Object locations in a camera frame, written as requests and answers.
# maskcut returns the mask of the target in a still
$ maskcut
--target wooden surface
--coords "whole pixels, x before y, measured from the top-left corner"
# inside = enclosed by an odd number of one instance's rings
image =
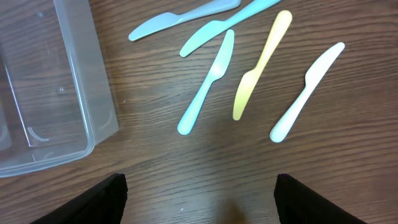
[[[179,51],[201,26],[238,9],[137,42],[128,34],[165,11],[206,0],[90,0],[114,91],[120,131],[88,157],[0,179],[0,223],[29,223],[108,175],[126,174],[123,223],[279,223],[277,174],[288,173],[368,223],[398,223],[398,3],[283,0],[233,27],[226,75],[211,88],[189,136],[177,124],[224,34],[194,54]],[[241,121],[232,119],[242,75],[252,69],[277,13],[294,18]],[[303,88],[309,66],[337,42],[346,49],[281,144],[268,135]]]

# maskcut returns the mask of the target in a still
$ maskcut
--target plastic container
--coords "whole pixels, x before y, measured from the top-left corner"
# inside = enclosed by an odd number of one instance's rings
[[[0,177],[74,161],[118,129],[87,0],[0,8]]]

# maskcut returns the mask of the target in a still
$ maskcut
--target black object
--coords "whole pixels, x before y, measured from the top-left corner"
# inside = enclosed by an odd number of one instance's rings
[[[120,224],[127,191],[124,174],[113,174],[31,224]]]
[[[279,174],[274,191],[281,224],[364,224],[288,174]]]

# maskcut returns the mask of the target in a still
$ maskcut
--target plastic cutlery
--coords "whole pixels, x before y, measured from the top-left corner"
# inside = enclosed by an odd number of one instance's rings
[[[278,143],[285,139],[287,133],[289,133],[297,119],[297,116],[304,107],[304,104],[344,48],[345,45],[342,42],[334,45],[323,53],[310,67],[307,74],[305,74],[305,88],[303,92],[301,92],[292,106],[276,123],[275,127],[272,128],[269,137],[273,142]]]
[[[225,21],[211,21],[200,28],[180,51],[181,57],[186,57],[194,50],[217,36],[218,34],[226,31],[235,24],[277,4],[280,0],[253,0],[245,8],[230,17]]]
[[[244,108],[249,101],[250,95],[253,92],[262,71],[267,65],[279,42],[285,35],[291,22],[292,14],[289,11],[283,10],[278,13],[256,67],[243,75],[241,83],[238,86],[233,111],[233,118],[235,121],[241,119]]]
[[[134,41],[155,32],[176,26],[183,22],[188,22],[200,17],[228,11],[238,7],[240,4],[241,0],[214,0],[181,15],[165,12],[161,15],[153,17],[152,19],[149,19],[137,27],[137,29],[132,31],[129,35],[129,40]]]
[[[198,118],[200,109],[205,102],[206,95],[214,81],[224,76],[229,62],[231,61],[232,51],[234,48],[234,31],[227,31],[224,41],[221,44],[220,51],[217,54],[213,65],[210,68],[208,75],[200,87],[197,95],[189,105],[188,109],[182,116],[180,123],[177,126],[178,132],[182,135],[189,134]]]

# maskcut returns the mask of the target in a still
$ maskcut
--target white knife handle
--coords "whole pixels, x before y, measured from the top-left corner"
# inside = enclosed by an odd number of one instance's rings
[[[177,130],[180,134],[186,135],[191,132],[212,83],[213,80],[210,80],[208,77],[205,78],[205,81],[201,85],[197,95],[192,100],[177,126]]]
[[[209,16],[219,12],[225,12],[238,7],[240,4],[241,0],[214,0],[192,11],[182,14],[182,21],[187,22],[192,19]]]
[[[228,27],[231,27],[257,13],[277,4],[281,0],[253,0],[245,8],[240,10],[238,13],[230,17],[225,22],[228,23]]]
[[[294,122],[297,119],[300,111],[303,109],[304,104],[307,102],[314,88],[305,87],[303,92],[297,97],[292,106],[286,111],[286,113],[280,118],[275,127],[272,128],[269,137],[273,142],[279,143],[286,138]]]

